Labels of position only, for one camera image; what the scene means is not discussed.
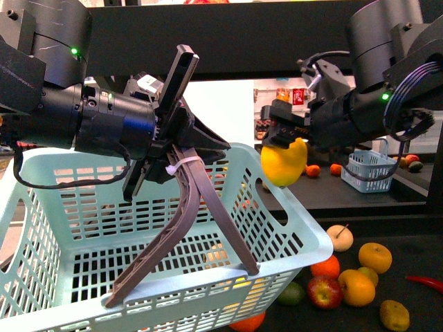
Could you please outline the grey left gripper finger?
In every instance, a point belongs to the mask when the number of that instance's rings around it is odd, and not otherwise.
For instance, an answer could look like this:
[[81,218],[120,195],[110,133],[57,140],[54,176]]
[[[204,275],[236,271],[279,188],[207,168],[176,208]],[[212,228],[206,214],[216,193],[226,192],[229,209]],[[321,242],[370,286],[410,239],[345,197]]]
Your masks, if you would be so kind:
[[199,209],[200,194],[190,169],[186,165],[184,152],[178,147],[173,147],[173,152],[169,153],[168,158],[170,163],[176,167],[175,177],[180,188],[180,199],[176,212],[162,231],[114,281],[112,292],[103,304],[106,308],[119,305],[182,240],[194,223]]
[[183,159],[183,167],[190,170],[190,175],[196,183],[200,195],[212,214],[215,223],[239,257],[247,273],[249,275],[257,275],[260,271],[257,262],[217,195],[211,180],[206,174],[202,159],[200,157],[185,157]]

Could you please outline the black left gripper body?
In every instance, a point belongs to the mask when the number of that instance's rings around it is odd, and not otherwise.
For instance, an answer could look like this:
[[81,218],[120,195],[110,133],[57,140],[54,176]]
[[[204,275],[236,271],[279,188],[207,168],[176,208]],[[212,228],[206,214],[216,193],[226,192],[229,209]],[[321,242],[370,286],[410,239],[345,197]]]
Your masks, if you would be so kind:
[[163,184],[172,179],[165,168],[175,147],[195,148],[206,163],[223,158],[230,149],[229,143],[200,121],[184,100],[183,93],[198,62],[199,56],[190,46],[177,46],[177,55],[154,107],[156,131],[143,158],[132,163],[123,185],[126,202],[138,195],[145,181]]

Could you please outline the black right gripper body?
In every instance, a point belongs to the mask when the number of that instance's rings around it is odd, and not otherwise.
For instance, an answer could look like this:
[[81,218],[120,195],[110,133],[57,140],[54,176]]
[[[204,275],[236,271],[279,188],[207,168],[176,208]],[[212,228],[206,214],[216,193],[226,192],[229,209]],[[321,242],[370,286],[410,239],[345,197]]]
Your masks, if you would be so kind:
[[337,115],[333,102],[354,90],[341,69],[324,58],[299,59],[298,65],[307,88],[315,93],[304,116],[293,113],[288,102],[275,99],[262,107],[262,115],[270,121],[262,139],[263,147],[288,149],[297,138],[306,139],[316,151],[351,152],[356,143],[345,137],[349,117]]

